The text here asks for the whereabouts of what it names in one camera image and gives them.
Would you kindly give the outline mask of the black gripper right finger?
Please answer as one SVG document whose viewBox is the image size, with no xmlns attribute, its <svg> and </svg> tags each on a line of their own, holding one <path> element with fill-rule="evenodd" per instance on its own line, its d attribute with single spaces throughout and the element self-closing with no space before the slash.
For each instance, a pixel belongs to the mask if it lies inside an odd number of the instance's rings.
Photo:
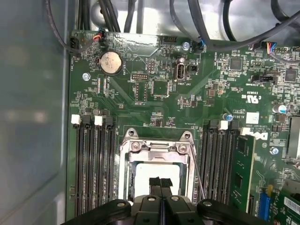
<svg viewBox="0 0 300 225">
<path fill-rule="evenodd" d="M 234 206 L 212 199 L 204 199 L 194 206 L 182 195 L 173 195 L 170 179 L 161 179 L 161 194 L 167 225 L 266 225 L 263 219 L 254 217 Z"/>
</svg>

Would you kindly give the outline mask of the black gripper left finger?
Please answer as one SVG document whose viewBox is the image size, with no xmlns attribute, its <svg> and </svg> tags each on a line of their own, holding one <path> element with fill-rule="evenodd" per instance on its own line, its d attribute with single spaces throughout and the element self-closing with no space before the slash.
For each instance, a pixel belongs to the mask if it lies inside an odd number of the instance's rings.
<svg viewBox="0 0 300 225">
<path fill-rule="evenodd" d="M 133 204 L 116 199 L 85 212 L 65 225 L 158 225 L 160 223 L 161 188 L 159 177 L 149 179 L 150 194 L 136 197 Z"/>
</svg>

